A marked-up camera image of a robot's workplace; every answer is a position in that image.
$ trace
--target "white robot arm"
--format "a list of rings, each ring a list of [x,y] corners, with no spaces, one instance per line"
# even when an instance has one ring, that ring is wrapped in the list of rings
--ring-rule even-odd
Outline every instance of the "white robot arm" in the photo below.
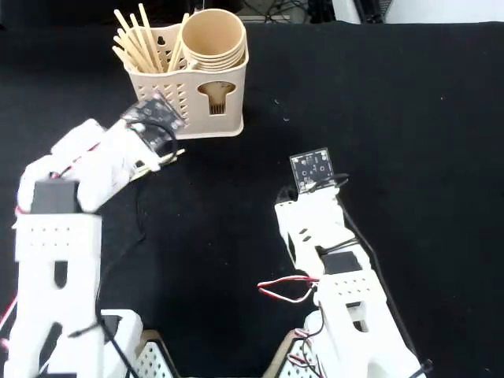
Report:
[[[176,159],[182,118],[156,94],[127,111],[110,129],[88,120],[71,130],[51,154],[31,163],[17,195],[19,262],[17,318],[9,336],[5,378],[34,378],[53,323],[62,336],[48,372],[76,378],[123,378],[126,367],[97,324],[102,220],[93,214],[128,183]],[[172,153],[163,156],[166,146]],[[66,284],[55,283],[55,265],[67,266]],[[118,317],[112,342],[134,357],[142,322],[130,310],[104,310]],[[72,333],[89,328],[79,337]]]
[[[285,198],[275,211],[295,268],[317,281],[314,302],[320,309],[306,318],[305,330],[316,333],[307,342],[319,358],[320,376],[424,377],[367,253],[345,227],[327,149],[291,157],[291,165],[298,198]]]

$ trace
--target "white plastic bracket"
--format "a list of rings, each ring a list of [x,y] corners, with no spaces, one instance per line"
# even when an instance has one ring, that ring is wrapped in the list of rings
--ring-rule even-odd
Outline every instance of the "white plastic bracket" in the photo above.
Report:
[[[96,322],[102,219],[90,214],[24,215],[16,233],[19,262],[17,319],[9,337],[5,378],[33,378],[53,323],[63,335]],[[56,261],[67,262],[63,288],[54,282]],[[77,378],[103,373],[103,334],[99,328],[68,340]]]

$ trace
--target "cable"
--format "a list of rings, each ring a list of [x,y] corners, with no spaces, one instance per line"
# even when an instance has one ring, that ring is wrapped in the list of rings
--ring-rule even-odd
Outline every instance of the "cable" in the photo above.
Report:
[[[401,315],[399,314],[397,305],[395,304],[395,301],[394,301],[394,298],[392,297],[391,291],[388,288],[387,283],[385,282],[384,274],[381,269],[380,261],[378,259],[378,255],[376,254],[376,251],[371,247],[371,244],[369,244],[368,240],[364,237],[361,230],[355,224],[354,219],[348,213],[347,208],[345,207],[345,205],[341,201],[341,198],[338,195],[336,195],[336,199],[338,200],[339,206],[341,207],[341,210],[343,211],[343,214],[346,218],[346,222],[350,225],[350,228],[354,231],[357,239],[361,242],[361,245],[367,250],[367,252],[371,256],[371,259],[373,260],[374,268],[376,271],[376,275],[378,276],[378,279],[381,282],[381,286],[384,289],[385,295],[387,296],[387,303],[388,303],[388,306],[392,312],[392,315],[393,315],[399,329],[401,330],[402,337],[404,338],[406,345],[409,347],[409,349],[416,356],[417,351],[416,351],[415,346],[413,344],[413,340],[411,339],[411,335],[408,333],[408,330],[406,329],[406,326],[404,324],[404,320],[402,319]]]
[[[336,252],[337,250],[347,248],[348,246],[355,246],[357,244],[359,244],[359,241],[356,238],[350,238],[330,248],[322,248],[321,246],[316,246],[315,250],[317,251],[319,256],[324,256],[326,254],[330,254],[331,252]]]
[[[166,125],[157,122],[155,120],[125,120],[124,118],[123,120],[126,122],[126,125],[128,126],[132,126],[133,124],[143,124],[144,126],[154,126],[164,131],[172,139],[172,156],[170,157],[169,160],[165,162],[165,164],[166,165],[170,164],[173,161],[173,159],[176,158],[176,152],[179,148],[178,141],[176,139],[175,132],[170,127],[167,127]]]
[[[69,338],[76,338],[81,335],[83,335],[86,332],[91,331],[92,329],[95,329],[97,327],[101,327],[103,330],[103,333],[106,335],[106,337],[109,339],[109,341],[112,343],[114,349],[116,350],[117,354],[119,355],[120,359],[126,366],[127,370],[129,373],[133,375],[134,378],[139,378],[138,373],[135,371],[133,368],[131,362],[128,360],[128,357],[124,354],[124,352],[121,350],[119,345],[117,344],[117,341],[113,337],[112,331],[106,326],[105,320],[102,317],[102,313],[100,310],[100,298],[101,298],[101,291],[103,287],[103,282],[106,280],[107,276],[110,274],[110,272],[115,268],[119,262],[129,254],[132,250],[134,250],[140,243],[142,243],[146,239],[146,230],[143,225],[143,222],[141,220],[140,216],[140,195],[142,194],[143,189],[146,186],[146,183],[148,181],[148,177],[145,177],[143,180],[136,181],[136,193],[135,193],[135,219],[136,219],[136,226],[137,229],[140,233],[140,237],[133,242],[130,246],[125,248],[116,258],[110,262],[107,267],[104,269],[102,278],[100,279],[100,283],[98,284],[98,290],[96,291],[96,299],[94,301],[94,312],[96,316],[96,323],[90,325],[89,327],[86,327],[84,329],[80,329],[78,331],[72,332],[68,337]]]
[[[433,369],[434,369],[434,364],[432,363],[432,361],[426,360],[425,362],[420,364],[420,368],[416,372],[414,372],[411,376],[409,376],[409,378],[418,378],[422,374],[430,372]]]
[[[10,305],[7,307],[6,311],[0,318],[0,331],[6,325],[6,322],[9,319],[10,315],[13,313],[16,305],[17,305],[17,295],[13,298],[12,302],[10,303]]]
[[[296,298],[296,299],[288,298],[283,295],[277,294],[274,291],[270,291],[270,290],[265,289],[265,287],[272,286],[274,284],[277,284],[280,282],[286,282],[286,281],[304,281],[304,282],[307,282],[310,285],[310,287],[309,287],[308,291],[302,297]],[[307,300],[307,298],[312,294],[313,287],[315,285],[317,285],[318,281],[319,281],[318,278],[313,278],[313,277],[308,277],[308,276],[301,276],[301,275],[285,276],[285,277],[282,277],[282,278],[279,278],[279,279],[273,280],[273,281],[260,282],[260,283],[258,283],[258,288],[259,288],[259,292],[261,294],[268,295],[269,297],[279,299],[279,300],[289,302],[289,303],[301,303],[301,302],[304,302],[305,300]]]
[[[343,181],[341,181],[340,183],[337,182],[337,180],[339,179],[343,179]],[[342,187],[344,184],[346,184],[348,182],[348,180],[350,179],[350,175],[348,173],[336,173],[332,176],[329,176],[329,177],[326,177],[325,179],[322,179],[322,180],[318,180],[309,190],[308,190],[308,193],[313,193],[316,189],[320,188],[321,186],[331,182],[331,181],[335,181],[335,184],[334,186],[336,188],[340,188]]]
[[[309,369],[313,372],[313,374],[315,374],[315,376],[321,378],[322,377],[322,369],[320,368],[320,364],[319,364],[319,370],[320,372],[318,372],[309,362],[308,362],[308,357],[306,356],[306,352],[305,352],[305,345],[308,343],[308,339],[311,338],[311,337],[314,337],[316,335],[319,335],[322,333],[322,330],[324,330],[324,326],[325,326],[325,319],[324,319],[324,311],[322,310],[322,306],[319,306],[319,309],[321,310],[321,316],[322,316],[322,324],[321,324],[321,327],[320,329],[318,329],[318,331],[315,331],[314,333],[310,333],[309,335],[307,335],[307,337],[304,338],[304,340],[302,341],[302,344],[301,344],[301,353],[302,353],[302,356],[303,358],[305,359],[305,362],[306,364],[308,365]]]

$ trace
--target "stack of paper cups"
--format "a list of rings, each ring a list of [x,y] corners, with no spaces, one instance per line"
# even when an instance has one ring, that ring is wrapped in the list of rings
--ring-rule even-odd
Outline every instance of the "stack of paper cups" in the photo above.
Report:
[[[182,51],[190,65],[222,71],[240,63],[246,49],[243,22],[223,9],[193,14],[182,27]]]

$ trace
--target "black tablecloth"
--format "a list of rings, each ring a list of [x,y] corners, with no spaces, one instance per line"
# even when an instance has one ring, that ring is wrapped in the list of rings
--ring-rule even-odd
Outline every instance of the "black tablecloth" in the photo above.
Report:
[[[504,27],[252,25],[245,129],[183,142],[148,183],[147,241],[103,288],[138,312],[180,372],[258,376],[308,304],[257,293],[292,272],[273,211],[288,156],[321,146],[376,248],[420,359],[439,377],[502,376]],[[0,308],[16,291],[13,206],[26,164],[134,93],[113,30],[0,33]],[[135,238],[134,190],[102,209],[106,265]]]

